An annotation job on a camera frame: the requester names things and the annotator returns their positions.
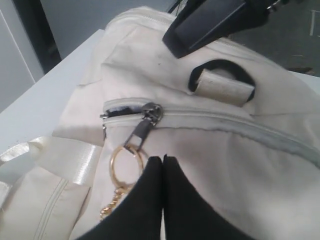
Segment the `bag strap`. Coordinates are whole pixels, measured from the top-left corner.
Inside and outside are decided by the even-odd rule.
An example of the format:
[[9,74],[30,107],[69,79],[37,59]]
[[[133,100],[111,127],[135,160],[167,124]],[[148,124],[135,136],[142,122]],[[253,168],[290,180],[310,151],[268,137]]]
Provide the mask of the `bag strap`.
[[93,185],[102,147],[73,139],[38,137],[0,155],[0,208],[13,185],[35,165],[72,183]]

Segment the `white wall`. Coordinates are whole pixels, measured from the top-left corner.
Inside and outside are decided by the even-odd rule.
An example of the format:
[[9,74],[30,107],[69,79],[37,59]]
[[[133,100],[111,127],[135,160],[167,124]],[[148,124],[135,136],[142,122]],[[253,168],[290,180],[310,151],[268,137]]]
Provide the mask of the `white wall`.
[[167,11],[176,0],[41,0],[60,56],[65,58],[116,15],[149,6]]
[[13,3],[0,0],[0,112],[43,75]]

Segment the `bag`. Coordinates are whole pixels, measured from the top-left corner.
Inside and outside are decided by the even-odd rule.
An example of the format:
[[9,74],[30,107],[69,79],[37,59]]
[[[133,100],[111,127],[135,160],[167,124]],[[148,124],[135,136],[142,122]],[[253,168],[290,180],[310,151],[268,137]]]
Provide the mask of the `bag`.
[[[109,160],[128,139],[144,164],[175,156],[201,197],[252,238],[320,239],[320,96],[225,38],[176,59],[162,43],[173,20],[145,7],[113,19],[52,136],[1,155],[0,239],[74,240],[97,225],[114,196]],[[198,74],[216,61],[252,79],[254,94],[226,71]],[[129,138],[154,108],[163,116],[147,137]],[[115,167],[130,183],[139,169],[127,159]]]

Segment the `key ring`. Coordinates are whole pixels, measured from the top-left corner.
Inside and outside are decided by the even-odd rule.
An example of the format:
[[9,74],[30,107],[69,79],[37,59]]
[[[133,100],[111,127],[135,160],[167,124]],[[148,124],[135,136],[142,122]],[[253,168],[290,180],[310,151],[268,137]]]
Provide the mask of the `key ring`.
[[144,170],[144,162],[142,160],[142,157],[140,153],[132,145],[127,144],[126,147],[119,146],[113,151],[110,158],[110,163],[109,163],[109,173],[110,173],[111,181],[114,184],[115,188],[122,194],[127,194],[136,184],[136,183],[127,184],[125,182],[120,181],[116,176],[116,171],[115,171],[116,157],[121,151],[123,150],[128,151],[128,149],[130,150],[129,151],[130,153],[133,153],[134,158],[137,160],[137,163],[139,165],[140,176]]

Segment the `black fabric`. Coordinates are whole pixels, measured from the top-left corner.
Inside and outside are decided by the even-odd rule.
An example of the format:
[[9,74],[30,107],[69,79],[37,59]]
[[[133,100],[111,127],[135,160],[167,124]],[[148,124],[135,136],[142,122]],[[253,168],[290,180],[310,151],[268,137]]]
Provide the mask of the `black fabric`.
[[164,157],[162,176],[167,240],[253,240],[213,210],[191,185],[176,158]]
[[162,209],[162,161],[151,157],[120,206],[78,240],[159,240]]
[[151,157],[125,200],[78,240],[159,240],[162,210],[166,240],[253,240],[215,212],[167,156],[163,163]]
[[[225,60],[225,59],[216,59],[212,61],[208,61],[195,69],[193,69],[190,79],[189,79],[189,90],[193,93],[196,91],[198,84],[197,81],[202,74],[203,70],[207,69],[210,71],[213,70],[224,70],[231,74],[237,81],[249,84],[256,88],[256,83],[254,79],[238,64]],[[247,102],[251,101],[255,96],[255,90],[251,93],[250,97],[248,98]]]

